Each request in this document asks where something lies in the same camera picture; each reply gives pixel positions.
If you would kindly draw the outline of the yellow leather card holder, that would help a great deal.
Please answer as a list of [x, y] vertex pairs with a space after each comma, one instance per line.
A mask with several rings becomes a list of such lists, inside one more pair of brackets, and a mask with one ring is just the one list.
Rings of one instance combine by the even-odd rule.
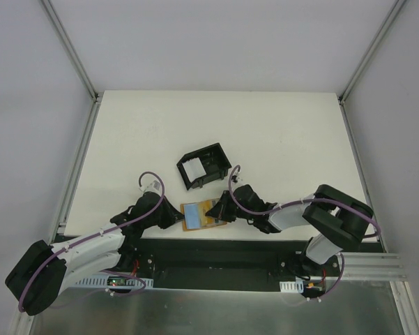
[[184, 215], [182, 228], [185, 232], [204, 230], [200, 228], [198, 202], [181, 204], [180, 210]]

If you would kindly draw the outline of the black plastic card box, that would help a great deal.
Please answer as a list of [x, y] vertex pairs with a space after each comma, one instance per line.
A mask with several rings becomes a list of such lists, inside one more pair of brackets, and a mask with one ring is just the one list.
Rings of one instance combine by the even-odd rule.
[[[199, 158], [201, 160], [206, 174], [193, 182], [189, 182], [182, 163], [192, 158]], [[185, 154], [176, 166], [187, 191], [194, 188], [202, 188], [204, 185], [213, 181], [223, 180], [228, 175], [229, 169], [231, 169], [231, 163], [220, 143], [211, 144]]]

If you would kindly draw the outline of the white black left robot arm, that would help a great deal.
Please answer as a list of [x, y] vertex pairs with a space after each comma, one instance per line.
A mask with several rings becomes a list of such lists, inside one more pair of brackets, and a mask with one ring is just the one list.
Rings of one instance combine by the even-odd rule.
[[167, 229], [183, 219], [166, 197], [147, 191], [96, 232], [65, 242], [39, 240], [30, 245], [6, 277], [6, 287], [18, 300], [21, 312], [37, 315], [87, 276], [104, 269], [129, 270], [135, 245], [145, 230], [154, 226]]

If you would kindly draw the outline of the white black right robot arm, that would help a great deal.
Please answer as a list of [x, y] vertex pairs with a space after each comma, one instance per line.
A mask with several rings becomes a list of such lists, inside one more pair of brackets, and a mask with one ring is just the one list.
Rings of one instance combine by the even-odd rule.
[[243, 219], [264, 234], [311, 225], [318, 235], [308, 240], [299, 255], [287, 261], [289, 271], [307, 278], [318, 274], [337, 253], [358, 249], [367, 237], [373, 210], [327, 184], [294, 204], [266, 202], [246, 184], [224, 191], [206, 216], [228, 223]]

